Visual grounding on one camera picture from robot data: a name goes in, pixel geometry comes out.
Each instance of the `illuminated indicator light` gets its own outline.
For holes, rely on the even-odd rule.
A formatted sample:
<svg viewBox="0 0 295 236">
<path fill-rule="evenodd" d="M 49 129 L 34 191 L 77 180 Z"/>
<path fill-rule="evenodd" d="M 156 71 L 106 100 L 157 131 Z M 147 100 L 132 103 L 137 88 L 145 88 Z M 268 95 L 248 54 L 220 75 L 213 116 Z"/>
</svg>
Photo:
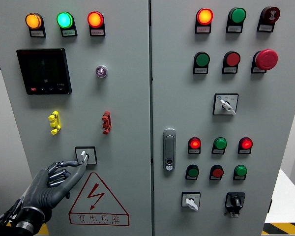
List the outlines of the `illuminated indicator light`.
<svg viewBox="0 0 295 236">
<path fill-rule="evenodd" d="M 223 176 L 224 174 L 224 171 L 222 169 L 216 169 L 213 171 L 213 176 L 216 177 L 216 178 L 220 178 Z"/>
<path fill-rule="evenodd" d="M 98 11 L 93 11 L 88 15 L 88 24 L 92 28 L 101 27 L 104 23 L 103 15 Z"/>
<path fill-rule="evenodd" d="M 198 11 L 197 14 L 197 21 L 201 25 L 209 25 L 213 20 L 213 12 L 211 9 L 208 8 L 202 8 Z"/>
<path fill-rule="evenodd" d="M 30 13 L 25 17 L 25 22 L 30 29 L 36 30 L 41 27 L 42 20 L 37 13 Z"/>
<path fill-rule="evenodd" d="M 57 16 L 57 23 L 61 28 L 70 28 L 73 24 L 73 18 L 70 13 L 62 12 Z"/>
<path fill-rule="evenodd" d="M 199 54 L 196 58 L 196 63 L 198 66 L 206 66 L 210 62 L 210 58 L 207 54 Z"/>
<path fill-rule="evenodd" d="M 219 149 L 219 150 L 222 150 L 224 148 L 226 148 L 227 146 L 227 142 L 226 142 L 226 139 L 224 138 L 217 138 L 215 141 L 214 141 L 214 146 Z"/>
<path fill-rule="evenodd" d="M 255 58 L 256 66 L 261 70 L 271 70 L 276 66 L 278 60 L 279 56 L 271 49 L 259 52 Z"/>
<path fill-rule="evenodd" d="M 188 171 L 188 175 L 190 177 L 197 177 L 199 175 L 199 170 L 197 170 L 197 169 L 190 169 Z"/>
<path fill-rule="evenodd" d="M 244 165 L 236 166 L 235 168 L 235 174 L 237 176 L 245 176 L 248 173 L 247 168 Z"/>
<path fill-rule="evenodd" d="M 199 138 L 191 138 L 189 140 L 189 146 L 192 149 L 199 149 L 199 147 L 201 146 L 201 141 Z"/>
<path fill-rule="evenodd" d="M 240 62 L 240 56 L 237 53 L 230 53 L 226 58 L 226 63 L 229 66 L 236 66 Z"/>
<path fill-rule="evenodd" d="M 242 149 L 245 149 L 245 150 L 250 149 L 252 147 L 251 139 L 249 139 L 249 138 L 242 139 L 240 142 L 240 146 Z"/>
<path fill-rule="evenodd" d="M 246 19 L 246 11 L 243 8 L 235 8 L 231 11 L 230 18 L 235 23 L 241 23 Z"/>
</svg>

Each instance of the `red indicator light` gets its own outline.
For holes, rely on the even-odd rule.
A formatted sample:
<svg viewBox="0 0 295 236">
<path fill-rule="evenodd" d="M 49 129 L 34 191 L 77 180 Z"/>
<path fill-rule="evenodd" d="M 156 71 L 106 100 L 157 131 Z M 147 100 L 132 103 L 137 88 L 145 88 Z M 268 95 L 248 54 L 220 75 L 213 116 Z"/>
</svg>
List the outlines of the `red indicator light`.
<svg viewBox="0 0 295 236">
<path fill-rule="evenodd" d="M 202 8 L 197 13 L 197 21 L 201 25 L 209 25 L 213 20 L 213 12 L 209 8 Z"/>
<path fill-rule="evenodd" d="M 199 147 L 201 146 L 201 141 L 199 138 L 191 138 L 189 140 L 189 146 L 191 149 L 199 149 Z"/>
<path fill-rule="evenodd" d="M 240 140 L 240 146 L 242 149 L 250 149 L 252 147 L 252 140 L 249 138 L 242 138 Z"/>
<path fill-rule="evenodd" d="M 104 17 L 102 13 L 98 11 L 90 12 L 90 14 L 88 15 L 89 26 L 91 26 L 92 28 L 99 28 L 103 25 L 103 23 L 104 23 Z"/>
<path fill-rule="evenodd" d="M 276 66 L 279 56 L 272 49 L 265 49 L 258 53 L 255 62 L 256 66 L 261 70 L 271 70 Z"/>
<path fill-rule="evenodd" d="M 240 56 L 238 53 L 230 53 L 226 58 L 226 63 L 229 66 L 236 66 L 240 62 Z"/>
<path fill-rule="evenodd" d="M 222 169 L 216 169 L 213 171 L 213 176 L 216 177 L 216 178 L 220 178 L 223 176 L 224 174 L 224 171 Z"/>
</svg>

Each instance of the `robotic hand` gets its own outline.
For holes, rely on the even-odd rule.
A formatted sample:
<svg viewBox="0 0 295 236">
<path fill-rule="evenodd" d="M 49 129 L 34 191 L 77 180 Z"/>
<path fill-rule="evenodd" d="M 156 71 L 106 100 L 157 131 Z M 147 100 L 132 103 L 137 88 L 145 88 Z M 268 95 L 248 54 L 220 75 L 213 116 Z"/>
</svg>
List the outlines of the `robotic hand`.
<svg viewBox="0 0 295 236">
<path fill-rule="evenodd" d="M 23 197 L 0 216 L 0 226 L 12 221 L 17 235 L 34 235 L 39 232 L 43 223 L 50 220 L 52 209 L 64 198 L 70 197 L 70 190 L 82 178 L 87 166 L 88 155 L 77 161 L 55 162 L 47 169 L 40 170 L 28 187 Z M 76 167 L 75 173 L 61 167 Z"/>
</svg>

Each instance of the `electrical hazard sign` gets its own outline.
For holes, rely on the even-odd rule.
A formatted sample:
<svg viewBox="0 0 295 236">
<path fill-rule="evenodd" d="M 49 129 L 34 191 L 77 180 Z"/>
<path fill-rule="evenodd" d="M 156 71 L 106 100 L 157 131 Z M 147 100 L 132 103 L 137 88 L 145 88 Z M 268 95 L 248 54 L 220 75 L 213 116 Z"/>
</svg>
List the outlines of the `electrical hazard sign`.
<svg viewBox="0 0 295 236">
<path fill-rule="evenodd" d="M 73 225 L 129 226 L 130 217 L 97 173 L 91 173 L 70 212 Z"/>
</svg>

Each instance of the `electrical control cabinet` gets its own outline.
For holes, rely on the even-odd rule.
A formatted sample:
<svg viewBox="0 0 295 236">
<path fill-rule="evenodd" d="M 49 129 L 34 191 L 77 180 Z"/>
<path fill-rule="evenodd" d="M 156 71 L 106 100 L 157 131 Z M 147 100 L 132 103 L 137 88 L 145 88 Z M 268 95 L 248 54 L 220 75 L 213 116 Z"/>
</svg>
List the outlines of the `electrical control cabinet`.
<svg viewBox="0 0 295 236">
<path fill-rule="evenodd" d="M 90 36 L 88 15 L 95 11 L 105 18 L 105 36 Z M 62 12 L 69 13 L 58 17 L 63 17 L 61 25 L 66 29 L 59 29 L 57 23 Z M 33 22 L 28 25 L 41 16 L 44 34 L 29 33 L 25 19 L 30 13 L 37 14 L 32 14 Z M 53 209 L 47 223 L 51 236 L 151 235 L 148 19 L 147 0 L 0 1 L 0 66 L 31 174 L 55 161 L 76 160 L 75 147 L 96 149 L 97 161 L 91 163 L 97 164 L 88 165 L 70 191 L 70 199 Z M 29 87 L 32 95 L 28 95 L 19 49 L 65 49 L 72 92 L 35 95 L 39 89 L 56 89 L 60 82 L 55 80 L 56 85 L 49 87 Z M 40 60 L 41 65 L 28 60 L 40 70 L 37 80 L 42 73 L 58 73 L 53 67 L 41 69 L 48 58 L 36 61 Z M 104 78 L 96 75 L 100 65 L 107 69 Z M 50 77 L 38 84 L 44 82 L 49 83 Z M 59 131 L 54 130 L 60 121 L 49 120 L 54 111 L 59 113 Z M 109 123 L 103 120 L 107 111 Z M 103 126 L 109 130 L 107 135 Z"/>
<path fill-rule="evenodd" d="M 67 92 L 47 57 L 26 87 L 20 49 L 62 51 Z M 295 0 L 1 0 L 0 66 L 32 175 L 94 158 L 51 236 L 261 234 L 295 113 Z"/>
<path fill-rule="evenodd" d="M 279 8 L 280 17 L 273 32 L 257 32 L 261 12 L 268 6 Z M 225 32 L 235 7 L 246 12 L 237 16 L 244 19 L 242 32 Z M 203 8 L 213 12 L 211 30 L 195 33 L 197 12 Z M 151 18 L 155 235 L 258 236 L 295 113 L 295 0 L 152 0 Z M 255 53 L 265 49 L 277 53 L 276 66 L 265 74 L 252 74 Z M 222 71 L 229 51 L 240 55 L 236 74 Z M 209 55 L 207 74 L 194 74 L 198 52 Z M 221 98 L 216 106 L 222 112 L 213 114 L 216 94 L 238 94 L 237 103 L 225 100 L 235 115 L 222 107 Z M 176 131 L 171 172 L 163 168 L 166 129 Z M 188 154 L 192 137 L 201 140 L 200 154 Z M 238 154 L 239 141 L 246 137 L 253 146 L 240 143 L 245 154 Z M 185 178 L 190 165 L 199 168 L 197 180 Z M 210 179 L 215 165 L 223 167 L 216 171 L 223 175 L 219 181 Z M 183 192 L 201 193 L 198 211 L 181 207 Z M 234 196 L 227 199 L 228 193 Z M 231 217 L 229 204 L 238 205 L 238 218 Z"/>
</svg>

